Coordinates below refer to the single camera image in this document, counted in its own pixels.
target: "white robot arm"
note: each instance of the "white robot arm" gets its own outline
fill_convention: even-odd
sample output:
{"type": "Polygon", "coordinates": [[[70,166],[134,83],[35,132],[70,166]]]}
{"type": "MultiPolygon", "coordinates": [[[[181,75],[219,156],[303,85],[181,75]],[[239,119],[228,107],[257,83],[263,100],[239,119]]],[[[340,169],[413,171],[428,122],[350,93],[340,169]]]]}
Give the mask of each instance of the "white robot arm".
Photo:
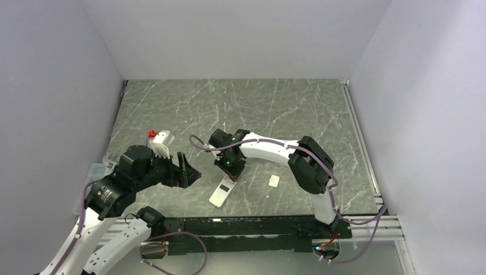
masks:
{"type": "Polygon", "coordinates": [[[81,275],[105,275],[130,250],[150,237],[164,232],[164,216],[150,207],[137,212],[137,218],[102,248],[91,254],[81,275]]]}
{"type": "Polygon", "coordinates": [[[299,186],[310,193],[316,219],[327,225],[337,221],[336,213],[332,208],[330,193],[326,190],[326,186],[330,184],[330,176],[318,163],[308,158],[307,154],[289,147],[299,146],[311,151],[332,171],[333,161],[313,138],[304,136],[301,140],[279,140],[259,136],[243,129],[239,129],[234,135],[217,129],[211,135],[209,144],[214,148],[224,148],[246,140],[257,140],[257,142],[242,143],[217,151],[214,164],[221,168],[233,181],[236,181],[243,171],[246,158],[266,159],[285,165],[292,170],[299,186]],[[283,145],[258,142],[264,139],[274,140],[283,145]]]}
{"type": "MultiPolygon", "coordinates": [[[[137,192],[158,183],[169,187],[188,188],[201,177],[201,173],[188,164],[184,153],[179,152],[178,159],[179,166],[176,166],[171,156],[156,156],[154,151],[146,146],[134,145],[128,148],[121,155],[113,173],[92,185],[81,209],[85,214],[85,220],[78,219],[59,252],[40,274],[81,274],[102,236],[122,215],[126,207],[135,202],[137,192]]],[[[141,235],[140,238],[128,238],[108,246],[104,251],[109,251],[114,246],[120,246],[122,250],[106,253],[106,259],[103,260],[106,260],[105,268],[98,272],[111,268],[117,259],[122,258],[126,249],[146,235],[146,230],[134,232],[135,235],[137,233],[141,235]]]]}

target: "white wall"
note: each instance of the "white wall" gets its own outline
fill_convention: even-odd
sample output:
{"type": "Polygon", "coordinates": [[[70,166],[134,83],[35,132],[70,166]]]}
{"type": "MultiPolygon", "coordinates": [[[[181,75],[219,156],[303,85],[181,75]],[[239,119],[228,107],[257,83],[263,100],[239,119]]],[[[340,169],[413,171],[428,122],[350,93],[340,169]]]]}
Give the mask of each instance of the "white wall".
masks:
{"type": "Polygon", "coordinates": [[[486,3],[393,0],[351,78],[418,274],[486,274],[486,3]]]}
{"type": "Polygon", "coordinates": [[[74,225],[122,78],[80,1],[2,1],[0,37],[0,273],[34,274],[74,225]]]}
{"type": "Polygon", "coordinates": [[[390,0],[82,0],[124,79],[349,79],[390,0]]]}

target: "metal frame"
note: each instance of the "metal frame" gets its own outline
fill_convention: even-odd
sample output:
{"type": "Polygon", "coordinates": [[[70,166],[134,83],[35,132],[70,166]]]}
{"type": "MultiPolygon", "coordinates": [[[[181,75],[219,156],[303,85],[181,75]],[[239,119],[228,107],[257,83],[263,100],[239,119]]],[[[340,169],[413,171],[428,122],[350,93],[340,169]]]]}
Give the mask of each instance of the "metal frame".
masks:
{"type": "Polygon", "coordinates": [[[351,96],[349,94],[348,87],[346,85],[342,85],[341,89],[343,91],[344,99],[346,100],[346,105],[348,106],[348,110],[351,116],[352,126],[354,128],[354,134],[356,134],[356,138],[359,142],[359,149],[361,150],[361,155],[363,156],[364,164],[366,165],[366,173],[368,174],[368,178],[371,183],[371,187],[373,188],[375,193],[380,193],[377,179],[375,177],[375,172],[373,171],[373,167],[371,166],[370,157],[368,156],[368,151],[366,150],[365,140],[363,139],[363,135],[361,134],[361,129],[359,128],[358,118],[356,117],[356,113],[354,111],[354,107],[352,106],[351,96]]]}
{"type": "Polygon", "coordinates": [[[413,262],[411,261],[409,249],[405,241],[395,241],[395,246],[397,247],[403,273],[405,275],[415,275],[415,268],[413,267],[413,262]]]}

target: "marble surface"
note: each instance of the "marble surface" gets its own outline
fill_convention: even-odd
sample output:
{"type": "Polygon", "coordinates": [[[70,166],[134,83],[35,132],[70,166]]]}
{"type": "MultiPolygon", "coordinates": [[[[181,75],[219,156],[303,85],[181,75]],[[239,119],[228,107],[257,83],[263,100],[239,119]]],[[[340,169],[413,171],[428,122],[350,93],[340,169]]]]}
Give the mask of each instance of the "marble surface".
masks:
{"type": "Polygon", "coordinates": [[[234,79],[129,81],[111,135],[112,159],[143,144],[149,129],[176,136],[171,153],[186,153],[202,178],[188,189],[150,187],[126,210],[149,205],[166,217],[312,214],[309,195],[290,169],[248,159],[236,187],[221,208],[209,203],[224,173],[214,157],[192,147],[190,134],[208,141],[216,128],[248,129],[262,136],[298,140],[312,136],[334,160],[336,200],[345,214],[376,213],[373,190],[338,80],[234,79]],[[278,188],[268,186],[271,175],[278,188]]]}

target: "purple cable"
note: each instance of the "purple cable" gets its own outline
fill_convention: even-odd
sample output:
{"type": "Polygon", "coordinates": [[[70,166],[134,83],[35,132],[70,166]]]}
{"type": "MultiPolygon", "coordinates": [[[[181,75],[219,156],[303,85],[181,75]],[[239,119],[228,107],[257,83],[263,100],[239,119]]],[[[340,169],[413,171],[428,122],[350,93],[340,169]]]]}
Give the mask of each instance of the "purple cable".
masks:
{"type": "MultiPolygon", "coordinates": [[[[204,244],[204,242],[201,240],[201,238],[199,238],[197,235],[195,235],[195,234],[193,234],[193,233],[185,232],[185,231],[180,231],[180,232],[173,232],[173,233],[168,233],[168,234],[164,234],[164,235],[160,235],[160,236],[152,237],[152,238],[149,238],[149,239],[147,239],[147,240],[148,240],[148,241],[152,241],[153,239],[160,239],[160,238],[163,238],[163,237],[168,237],[168,236],[173,236],[173,235],[189,235],[189,236],[191,236],[191,237],[193,237],[193,238],[197,239],[197,240],[198,240],[198,242],[199,242],[199,243],[202,245],[202,248],[203,248],[203,250],[204,250],[204,260],[203,260],[203,262],[202,262],[201,267],[200,267],[200,268],[199,268],[199,269],[198,269],[196,272],[194,272],[192,275],[197,275],[197,274],[199,274],[199,273],[202,271],[202,269],[204,268],[204,266],[206,265],[206,261],[207,261],[207,248],[206,248],[206,245],[204,244]]],[[[152,242],[152,243],[148,243],[148,244],[146,244],[146,245],[143,245],[143,246],[141,246],[141,247],[140,247],[140,259],[141,259],[141,260],[142,260],[142,261],[143,261],[145,264],[152,266],[153,268],[155,268],[156,270],[158,270],[158,271],[160,271],[160,272],[166,273],[167,275],[174,275],[174,274],[172,274],[172,273],[170,273],[170,272],[168,272],[168,271],[166,271],[166,270],[164,270],[164,269],[160,268],[159,266],[152,264],[151,262],[149,262],[149,261],[147,261],[147,260],[145,260],[145,259],[143,258],[143,255],[142,255],[143,251],[144,251],[144,250],[145,250],[147,247],[149,247],[149,246],[154,246],[154,245],[156,245],[156,246],[162,246],[162,247],[166,247],[165,245],[163,245],[163,244],[161,244],[161,243],[159,243],[159,242],[157,242],[157,243],[156,243],[156,242],[152,242]]]]}
{"type": "Polygon", "coordinates": [[[349,260],[344,260],[344,261],[333,261],[333,260],[331,260],[332,264],[338,264],[338,265],[349,264],[349,263],[352,263],[352,262],[356,261],[357,259],[361,258],[361,256],[363,256],[365,254],[365,252],[368,250],[368,248],[370,248],[370,245],[373,242],[373,238],[375,237],[375,234],[377,233],[377,230],[378,230],[378,223],[379,223],[379,219],[381,218],[381,216],[377,216],[377,217],[378,217],[377,218],[377,224],[375,225],[375,228],[373,229],[373,233],[371,233],[370,240],[368,241],[368,243],[366,243],[366,246],[363,248],[363,250],[361,250],[361,252],[359,252],[359,254],[356,255],[356,257],[349,259],[349,260]]]}
{"type": "MultiPolygon", "coordinates": [[[[86,209],[84,208],[84,198],[86,197],[86,191],[87,191],[88,187],[91,186],[92,184],[94,184],[95,182],[97,182],[97,180],[94,181],[94,182],[89,182],[88,184],[86,184],[83,187],[83,190],[81,192],[81,202],[80,202],[80,210],[79,210],[79,223],[77,225],[75,235],[81,234],[81,231],[83,230],[84,218],[85,218],[85,215],[86,215],[86,209]]],[[[61,268],[61,265],[64,263],[64,261],[66,261],[66,258],[71,254],[71,251],[74,249],[77,240],[78,239],[76,237],[74,237],[72,239],[68,248],[66,249],[66,251],[64,252],[62,257],[59,259],[59,262],[57,262],[56,266],[49,273],[50,275],[56,274],[56,272],[59,270],[59,268],[61,268]]]]}
{"type": "Polygon", "coordinates": [[[350,260],[346,260],[346,261],[334,261],[334,263],[336,264],[347,264],[347,263],[350,263],[350,262],[354,262],[356,261],[357,259],[359,259],[361,256],[363,256],[363,254],[368,250],[368,248],[370,247],[372,241],[373,241],[373,238],[375,237],[375,233],[377,232],[378,230],[378,222],[381,218],[381,216],[385,213],[386,209],[387,209],[387,206],[383,206],[380,211],[378,212],[378,214],[369,219],[369,220],[366,220],[364,222],[353,222],[353,221],[350,221],[349,219],[346,219],[345,217],[343,217],[341,215],[340,212],[338,212],[337,210],[337,207],[336,207],[336,200],[334,198],[334,193],[332,192],[332,188],[338,186],[338,179],[336,179],[336,177],[334,176],[334,174],[331,172],[331,170],[329,170],[329,168],[327,168],[326,165],[324,165],[324,163],[316,156],[314,155],[314,153],[312,153],[311,151],[303,148],[303,147],[300,147],[300,146],[295,146],[295,145],[290,145],[290,144],[285,144],[283,142],[278,142],[276,140],[273,140],[273,139],[247,139],[247,140],[242,140],[240,142],[235,142],[233,144],[230,144],[228,146],[223,146],[223,147],[220,147],[220,148],[206,148],[206,147],[203,147],[203,146],[199,146],[197,144],[195,144],[193,142],[193,138],[197,139],[203,146],[205,145],[204,142],[197,136],[195,135],[190,135],[189,136],[189,142],[196,148],[200,149],[200,150],[204,150],[206,152],[210,152],[210,151],[223,151],[223,150],[226,150],[226,149],[229,149],[229,148],[232,148],[234,146],[239,146],[241,144],[244,144],[244,143],[249,143],[249,142],[269,142],[269,143],[274,143],[274,144],[278,144],[280,146],[287,146],[288,148],[293,148],[293,149],[296,149],[296,150],[300,150],[304,153],[306,153],[307,155],[309,155],[313,160],[315,160],[323,169],[324,171],[326,171],[326,173],[331,177],[331,179],[334,181],[334,184],[330,185],[329,187],[327,187],[327,190],[329,191],[329,194],[330,194],[330,198],[331,198],[331,205],[332,205],[332,209],[334,210],[334,212],[336,213],[336,215],[342,219],[343,221],[349,223],[349,224],[352,224],[352,225],[365,225],[367,223],[370,223],[372,221],[376,221],[376,225],[375,225],[375,228],[373,230],[373,233],[371,234],[371,238],[370,240],[368,241],[368,243],[366,244],[366,246],[364,247],[364,249],[354,258],[350,259],[350,260]]]}

